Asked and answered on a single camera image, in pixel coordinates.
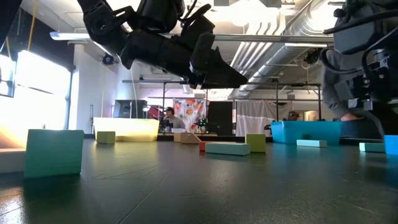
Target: blue bin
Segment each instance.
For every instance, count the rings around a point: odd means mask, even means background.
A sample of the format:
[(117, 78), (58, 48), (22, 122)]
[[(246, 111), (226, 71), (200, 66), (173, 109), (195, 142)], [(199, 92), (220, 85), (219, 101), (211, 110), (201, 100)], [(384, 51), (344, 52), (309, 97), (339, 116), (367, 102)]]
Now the blue bin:
[(398, 155), (398, 136), (384, 136), (386, 154)]
[(272, 122), (274, 142), (296, 144), (298, 139), (325, 140), (328, 145), (340, 142), (343, 123), (339, 121), (282, 121)]

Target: colorful poster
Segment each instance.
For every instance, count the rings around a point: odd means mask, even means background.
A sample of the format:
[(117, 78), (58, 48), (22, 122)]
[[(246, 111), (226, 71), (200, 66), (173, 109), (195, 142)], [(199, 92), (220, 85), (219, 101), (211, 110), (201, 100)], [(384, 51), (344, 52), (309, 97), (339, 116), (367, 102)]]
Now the colorful poster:
[(206, 100), (174, 99), (175, 115), (183, 120), (188, 132), (201, 132), (195, 123), (202, 118), (206, 118), (205, 102)]

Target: gray floor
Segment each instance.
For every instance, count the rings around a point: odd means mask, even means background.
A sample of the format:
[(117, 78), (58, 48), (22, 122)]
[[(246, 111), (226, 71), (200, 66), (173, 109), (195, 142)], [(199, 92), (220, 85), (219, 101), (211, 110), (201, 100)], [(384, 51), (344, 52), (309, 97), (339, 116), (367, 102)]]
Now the gray floor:
[(398, 223), (398, 157), (268, 144), (201, 154), (85, 141), (79, 177), (0, 175), (0, 223)]

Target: white curtain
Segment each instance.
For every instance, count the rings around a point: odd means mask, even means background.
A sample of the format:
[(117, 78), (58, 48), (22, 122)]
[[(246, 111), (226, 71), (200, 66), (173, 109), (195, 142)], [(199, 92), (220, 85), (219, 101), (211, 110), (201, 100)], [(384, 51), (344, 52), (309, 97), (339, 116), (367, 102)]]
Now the white curtain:
[[(293, 106), (287, 103), (279, 106), (279, 119), (287, 118)], [(266, 100), (238, 101), (236, 104), (236, 135), (245, 136), (247, 133), (264, 133), (270, 136), (269, 131), (264, 130), (267, 124), (276, 120), (276, 104)]]

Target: teal block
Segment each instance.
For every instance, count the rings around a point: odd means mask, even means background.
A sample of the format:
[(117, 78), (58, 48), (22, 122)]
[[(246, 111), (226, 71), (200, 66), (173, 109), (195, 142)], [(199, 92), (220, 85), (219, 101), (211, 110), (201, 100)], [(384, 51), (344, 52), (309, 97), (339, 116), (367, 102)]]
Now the teal block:
[(250, 154), (250, 145), (228, 142), (209, 142), (206, 144), (206, 153), (245, 156)]
[(359, 150), (361, 152), (386, 152), (386, 148), (383, 143), (363, 143), (359, 144)]
[(265, 134), (246, 134), (244, 142), (250, 145), (251, 152), (266, 152)]
[(297, 146), (328, 147), (328, 142), (319, 140), (297, 140)]
[(116, 142), (116, 132), (97, 131), (96, 141), (100, 144), (114, 144)]
[(80, 130), (29, 130), (25, 178), (80, 174), (83, 138)]

